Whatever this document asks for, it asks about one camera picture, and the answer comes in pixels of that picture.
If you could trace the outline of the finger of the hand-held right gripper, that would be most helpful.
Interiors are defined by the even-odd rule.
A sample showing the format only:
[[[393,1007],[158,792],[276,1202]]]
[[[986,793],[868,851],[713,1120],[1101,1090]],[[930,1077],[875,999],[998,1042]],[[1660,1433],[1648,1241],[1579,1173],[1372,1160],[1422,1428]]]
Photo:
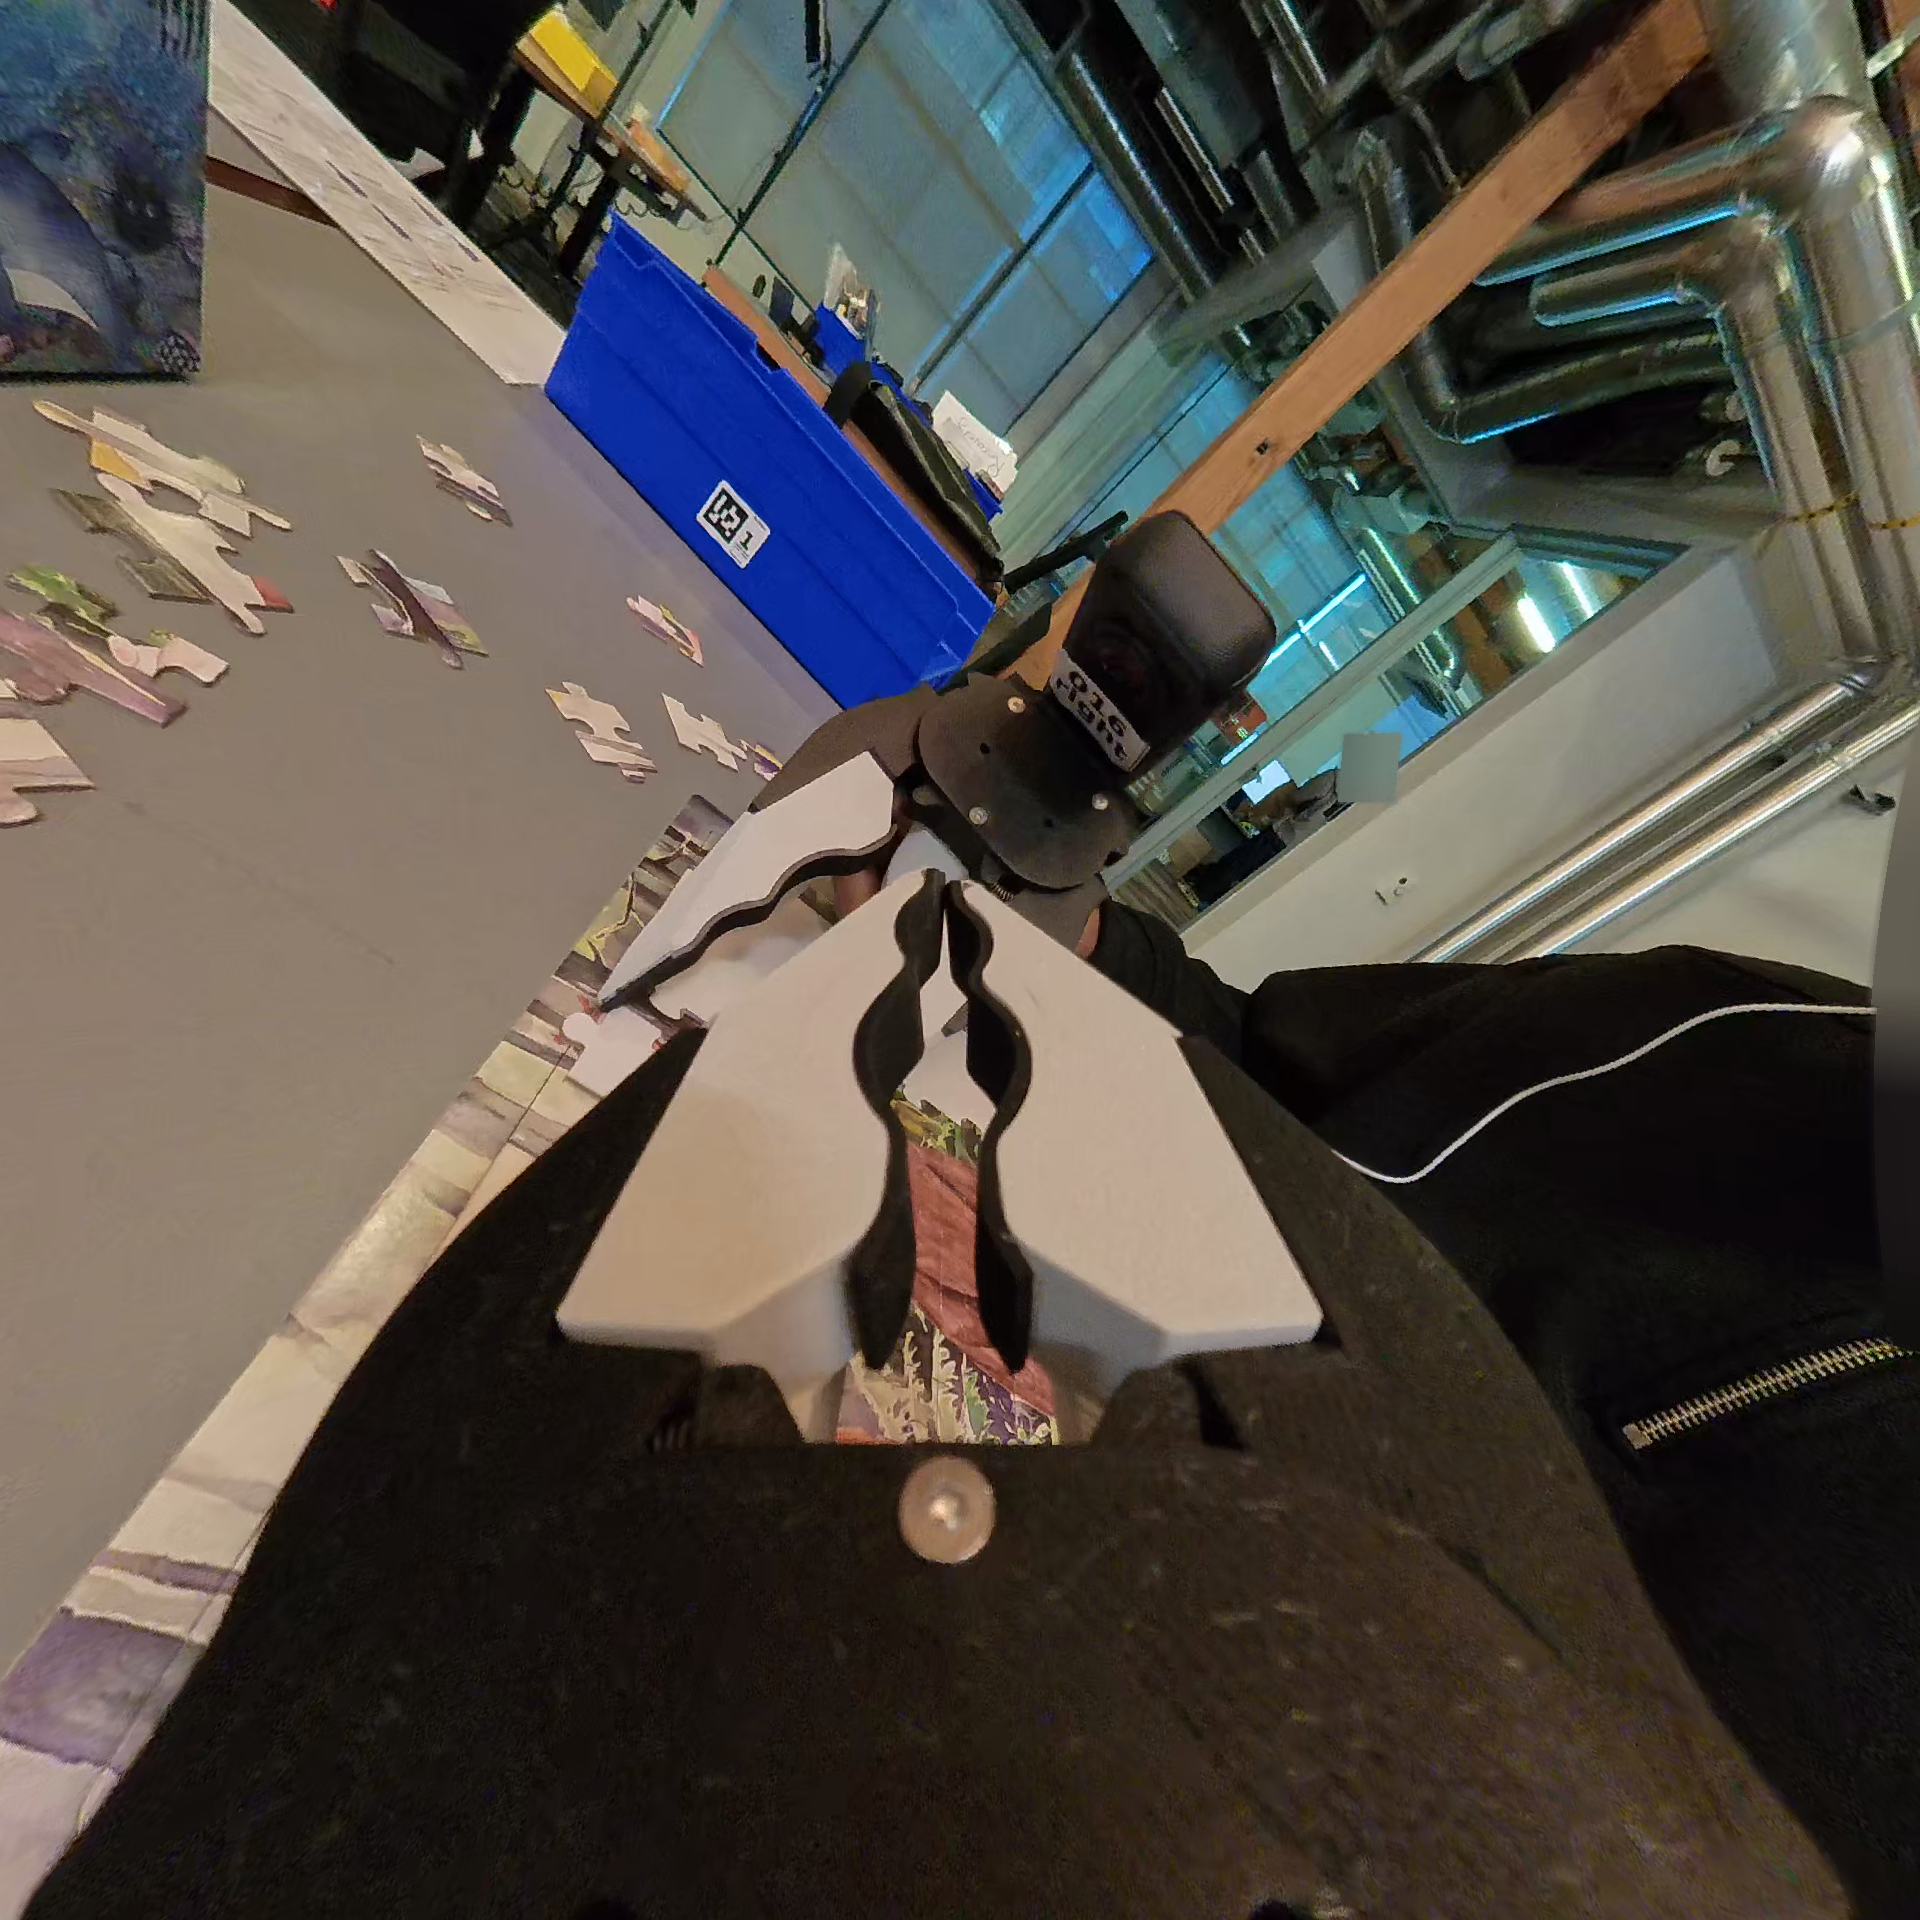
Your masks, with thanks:
[[[762,917],[716,933],[681,972],[649,984],[643,1012],[664,1031],[729,1024],[734,1008],[857,1021],[901,978],[897,919],[923,884],[922,860],[809,874]]]
[[[649,984],[681,972],[716,933],[762,919],[809,874],[868,868],[897,832],[897,778],[857,755],[732,823],[614,963],[596,1008],[634,1008]]]

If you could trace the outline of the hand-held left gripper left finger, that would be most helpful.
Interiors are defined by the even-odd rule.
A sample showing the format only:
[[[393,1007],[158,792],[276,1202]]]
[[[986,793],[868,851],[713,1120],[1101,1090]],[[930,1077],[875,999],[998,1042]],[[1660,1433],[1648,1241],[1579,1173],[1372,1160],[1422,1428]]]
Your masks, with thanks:
[[[782,1389],[892,1355],[916,1277],[894,1104],[925,1048],[946,887],[901,877],[675,1040],[683,1069],[561,1304],[568,1338],[752,1365]]]

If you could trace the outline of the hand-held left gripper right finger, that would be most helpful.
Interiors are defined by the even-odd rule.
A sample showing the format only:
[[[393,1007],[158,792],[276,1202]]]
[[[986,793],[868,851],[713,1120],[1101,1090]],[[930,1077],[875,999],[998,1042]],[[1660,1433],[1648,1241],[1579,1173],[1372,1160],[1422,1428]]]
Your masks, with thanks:
[[[1220,1112],[1233,1072],[971,881],[945,892],[966,1067],[992,1103],[977,1163],[977,1298],[1001,1361],[1109,1396],[1173,1361],[1323,1327]]]

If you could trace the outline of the white striped puzzle piece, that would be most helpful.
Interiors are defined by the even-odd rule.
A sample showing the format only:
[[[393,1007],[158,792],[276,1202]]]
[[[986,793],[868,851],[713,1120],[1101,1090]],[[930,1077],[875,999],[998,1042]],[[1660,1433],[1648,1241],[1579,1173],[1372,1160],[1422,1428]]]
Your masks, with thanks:
[[[656,763],[634,738],[622,709],[593,698],[577,681],[565,681],[545,695],[557,715],[573,728],[578,746],[595,763],[614,768],[634,785],[645,785],[656,773]]]

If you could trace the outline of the jigsaw puzzle board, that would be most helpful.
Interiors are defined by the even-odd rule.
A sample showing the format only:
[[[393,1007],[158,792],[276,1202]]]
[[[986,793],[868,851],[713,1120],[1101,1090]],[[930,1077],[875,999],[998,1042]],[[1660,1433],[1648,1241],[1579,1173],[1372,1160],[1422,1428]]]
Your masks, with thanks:
[[[602,991],[732,818],[681,805],[525,1012],[474,1069],[372,1210],[232,1383],[128,1521],[70,1583],[5,1674],[3,1915],[120,1785],[232,1605],[257,1536],[349,1369],[428,1267],[664,1040]],[[853,1363],[806,1416],[844,1444],[1061,1444],[1090,1416],[1037,1363],[1010,1375],[977,1323],[961,1227],[979,1128],[955,1066],[916,1069],[901,1107],[930,1200],[914,1304],[883,1367]]]

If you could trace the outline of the person's right forearm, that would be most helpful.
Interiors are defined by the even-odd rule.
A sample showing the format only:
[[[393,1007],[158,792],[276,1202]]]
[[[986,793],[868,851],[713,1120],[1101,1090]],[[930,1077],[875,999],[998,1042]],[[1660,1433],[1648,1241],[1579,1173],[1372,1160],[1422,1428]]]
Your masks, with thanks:
[[[1084,956],[1380,1184],[1422,1184],[1555,1098],[1653,1143],[1869,1160],[1875,1010],[1802,967],[1656,946],[1283,969],[1237,991],[1118,904]]]

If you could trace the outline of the blue plastic bin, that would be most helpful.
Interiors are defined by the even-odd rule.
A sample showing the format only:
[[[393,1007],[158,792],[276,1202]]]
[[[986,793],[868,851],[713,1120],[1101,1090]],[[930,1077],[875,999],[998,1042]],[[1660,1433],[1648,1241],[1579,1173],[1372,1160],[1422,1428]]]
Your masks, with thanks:
[[[752,328],[636,228],[604,239],[545,392],[841,707],[971,659],[990,597]]]

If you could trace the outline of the wooden beam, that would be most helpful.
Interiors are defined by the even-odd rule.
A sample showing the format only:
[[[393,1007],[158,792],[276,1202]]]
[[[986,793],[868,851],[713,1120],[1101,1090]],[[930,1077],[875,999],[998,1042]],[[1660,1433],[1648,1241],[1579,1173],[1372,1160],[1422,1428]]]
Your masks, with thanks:
[[[1709,53],[1693,2],[1644,5],[1180,476],[1152,512],[1212,535]]]

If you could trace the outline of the scattered loose puzzle pieces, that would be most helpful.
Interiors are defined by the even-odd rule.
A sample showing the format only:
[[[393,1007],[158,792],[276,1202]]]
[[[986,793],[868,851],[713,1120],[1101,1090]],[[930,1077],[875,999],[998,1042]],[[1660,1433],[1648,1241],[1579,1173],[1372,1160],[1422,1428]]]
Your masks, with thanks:
[[[50,401],[35,413],[86,447],[92,492],[57,490],[62,504],[90,533],[120,543],[124,572],[155,601],[219,608],[242,633],[266,633],[266,615],[292,612],[292,601],[269,581],[235,563],[242,545],[264,525],[292,533],[292,523],[246,495],[232,467],[188,455],[158,439],[145,424],[99,405],[77,416]],[[482,523],[513,525],[513,512],[496,482],[450,444],[419,439],[440,492],[461,504]],[[400,567],[372,547],[365,555],[340,555],[347,583],[368,597],[380,628],[422,644],[450,671],[489,659],[488,644],[458,600],[440,583]],[[134,640],[116,628],[120,607],[57,567],[19,567],[8,588],[35,601],[29,612],[5,608],[5,707],[54,707],[85,693],[121,713],[168,729],[186,713],[162,680],[186,677],[214,689],[232,664],[179,631],[154,628]],[[659,604],[628,597],[628,611],[645,631],[681,659],[705,665],[705,648],[686,621]],[[771,783],[782,762],[748,738],[734,738],[708,715],[693,713],[672,695],[664,707],[675,738],[689,752],[706,752],[729,771],[750,767]],[[35,825],[40,793],[90,792],[93,783],[35,717],[5,713],[5,828]]]

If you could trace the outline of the white paper sheet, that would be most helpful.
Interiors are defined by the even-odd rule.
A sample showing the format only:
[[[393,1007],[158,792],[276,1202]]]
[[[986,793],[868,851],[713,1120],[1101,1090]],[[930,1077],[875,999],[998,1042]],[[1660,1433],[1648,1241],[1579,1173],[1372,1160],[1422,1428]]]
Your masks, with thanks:
[[[502,385],[546,385],[563,328],[228,2],[209,7],[209,104]]]

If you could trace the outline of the illustrated puzzle box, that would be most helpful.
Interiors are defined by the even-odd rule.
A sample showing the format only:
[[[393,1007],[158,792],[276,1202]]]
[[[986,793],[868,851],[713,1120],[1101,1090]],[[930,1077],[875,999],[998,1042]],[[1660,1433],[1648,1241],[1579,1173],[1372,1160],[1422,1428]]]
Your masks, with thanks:
[[[5,377],[201,368],[206,2],[3,5]]]

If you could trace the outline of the silver ventilation ducts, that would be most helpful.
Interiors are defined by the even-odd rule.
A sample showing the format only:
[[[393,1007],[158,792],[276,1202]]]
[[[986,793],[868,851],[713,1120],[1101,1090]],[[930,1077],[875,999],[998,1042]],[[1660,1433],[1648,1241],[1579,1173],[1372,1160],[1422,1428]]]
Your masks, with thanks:
[[[1843,5],[1698,5],[1704,64],[1738,95],[1746,53],[1866,80]],[[1585,177],[1475,284],[1529,281],[1546,328],[1651,305],[1713,316],[1770,482],[1827,569],[1838,651],[1825,680],[1754,715],[1480,915],[1422,963],[1538,957],[1637,912],[1915,729],[1915,257],[1877,108],[1809,95],[1641,167]]]

